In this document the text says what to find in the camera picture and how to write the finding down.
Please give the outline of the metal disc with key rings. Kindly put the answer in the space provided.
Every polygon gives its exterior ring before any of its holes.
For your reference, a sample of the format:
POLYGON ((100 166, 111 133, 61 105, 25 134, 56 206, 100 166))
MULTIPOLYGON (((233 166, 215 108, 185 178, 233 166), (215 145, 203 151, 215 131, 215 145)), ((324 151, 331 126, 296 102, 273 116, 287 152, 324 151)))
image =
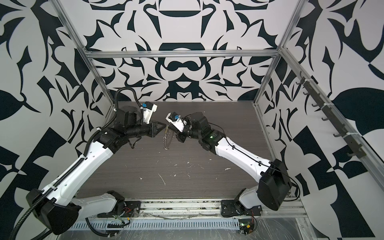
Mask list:
POLYGON ((169 150, 170 146, 172 144, 172 141, 174 139, 175 132, 171 129, 170 126, 167 126, 165 129, 165 135, 164 135, 164 149, 169 150))

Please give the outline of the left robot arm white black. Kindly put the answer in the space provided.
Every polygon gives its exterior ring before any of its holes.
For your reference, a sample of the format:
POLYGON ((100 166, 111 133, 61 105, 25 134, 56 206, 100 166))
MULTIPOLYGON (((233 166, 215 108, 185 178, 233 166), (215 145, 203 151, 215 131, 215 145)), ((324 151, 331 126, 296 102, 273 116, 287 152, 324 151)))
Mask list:
POLYGON ((145 102, 139 108, 123 106, 114 117, 91 136, 85 152, 58 178, 42 190, 33 189, 27 201, 34 216, 51 233, 60 235, 79 220, 99 214, 120 216, 125 199, 115 191, 103 195, 77 199, 75 197, 88 178, 122 146, 135 146, 131 139, 154 138, 166 125, 151 121, 157 105, 145 102))

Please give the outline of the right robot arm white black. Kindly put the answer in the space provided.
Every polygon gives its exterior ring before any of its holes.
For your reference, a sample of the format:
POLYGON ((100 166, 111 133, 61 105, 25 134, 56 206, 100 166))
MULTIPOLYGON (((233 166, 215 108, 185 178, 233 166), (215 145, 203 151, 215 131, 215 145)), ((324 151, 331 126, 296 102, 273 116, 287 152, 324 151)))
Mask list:
POLYGON ((285 164, 280 160, 261 158, 233 142, 218 125, 209 123, 201 112, 181 117, 173 112, 166 120, 183 143, 187 138, 198 140, 201 147, 219 157, 229 160, 257 183, 255 187, 242 190, 234 200, 239 210, 250 210, 264 205, 277 211, 292 188, 285 164))

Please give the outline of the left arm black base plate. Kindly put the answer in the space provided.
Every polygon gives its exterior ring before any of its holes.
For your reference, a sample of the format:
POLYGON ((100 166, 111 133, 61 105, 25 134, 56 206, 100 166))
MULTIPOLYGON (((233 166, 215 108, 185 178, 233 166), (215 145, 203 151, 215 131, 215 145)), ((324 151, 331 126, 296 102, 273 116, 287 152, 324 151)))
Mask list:
POLYGON ((109 213, 98 214, 98 218, 112 218, 120 216, 121 218, 133 217, 140 213, 141 201, 118 202, 117 206, 109 213))

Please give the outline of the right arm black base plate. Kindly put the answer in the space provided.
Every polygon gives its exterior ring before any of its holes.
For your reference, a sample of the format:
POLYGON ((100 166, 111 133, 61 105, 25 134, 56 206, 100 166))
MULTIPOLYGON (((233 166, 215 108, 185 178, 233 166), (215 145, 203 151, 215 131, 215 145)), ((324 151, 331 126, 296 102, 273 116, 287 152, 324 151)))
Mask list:
POLYGON ((238 200, 221 200, 221 216, 231 218, 237 216, 261 216, 262 206, 255 206, 251 209, 244 207, 238 200))

